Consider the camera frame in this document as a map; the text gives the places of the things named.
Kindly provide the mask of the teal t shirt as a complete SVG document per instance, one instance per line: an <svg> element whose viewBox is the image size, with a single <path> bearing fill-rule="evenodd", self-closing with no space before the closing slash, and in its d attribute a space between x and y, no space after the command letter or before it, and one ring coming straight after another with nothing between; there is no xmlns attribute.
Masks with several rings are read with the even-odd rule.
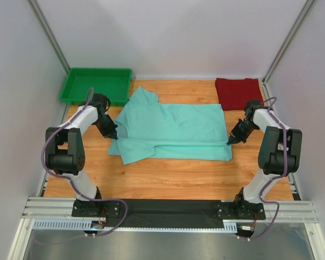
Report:
<svg viewBox="0 0 325 260"><path fill-rule="evenodd" d="M109 155L128 165L147 158L230 161L224 111L220 104L160 103L139 87L115 119L118 138Z"/></svg>

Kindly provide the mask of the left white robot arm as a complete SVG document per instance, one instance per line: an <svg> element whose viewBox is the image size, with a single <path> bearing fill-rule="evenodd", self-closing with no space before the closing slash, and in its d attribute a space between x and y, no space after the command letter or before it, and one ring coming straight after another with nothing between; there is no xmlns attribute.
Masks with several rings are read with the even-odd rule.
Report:
<svg viewBox="0 0 325 260"><path fill-rule="evenodd" d="M108 106L99 102L80 106L65 123L46 130L41 152L41 163L46 172L70 183L76 198L86 201L84 211L90 217L102 214L103 203L98 188L85 170L86 155L82 136L94 125L104 138L118 138L118 126L107 110Z"/></svg>

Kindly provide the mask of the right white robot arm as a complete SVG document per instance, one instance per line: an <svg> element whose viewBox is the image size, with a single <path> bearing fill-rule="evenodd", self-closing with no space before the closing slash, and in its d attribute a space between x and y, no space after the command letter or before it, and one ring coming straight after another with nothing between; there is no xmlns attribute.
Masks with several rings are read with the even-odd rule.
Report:
<svg viewBox="0 0 325 260"><path fill-rule="evenodd" d="M238 120L230 132L227 144L245 143L254 130L264 135L258 154L258 171L243 188L244 199L233 205L234 214L241 219L252 213L251 203L265 202L268 191L300 166L302 131L285 125L267 107L247 108L245 118Z"/></svg>

